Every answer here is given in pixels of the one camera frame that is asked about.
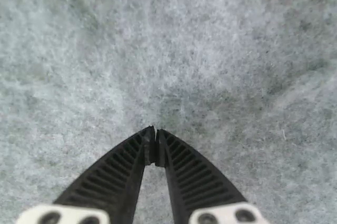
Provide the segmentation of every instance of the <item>floor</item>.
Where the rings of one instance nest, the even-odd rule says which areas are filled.
[[[154,125],[272,223],[334,223],[336,29],[337,0],[0,0],[0,222]],[[134,223],[173,223],[143,181]]]

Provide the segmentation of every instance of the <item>white object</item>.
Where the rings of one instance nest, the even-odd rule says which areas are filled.
[[[189,224],[269,224],[269,222],[263,218],[260,211],[252,204],[234,203],[226,204],[218,207],[209,207],[195,210],[190,216]]]
[[[56,222],[57,224],[80,224],[86,218],[97,218],[100,224],[110,224],[109,216],[105,211],[92,208],[62,206],[59,204],[42,204],[30,208],[20,214],[16,224],[43,223],[43,218],[47,215],[53,216],[52,214],[54,214],[54,216],[59,215],[59,220]]]

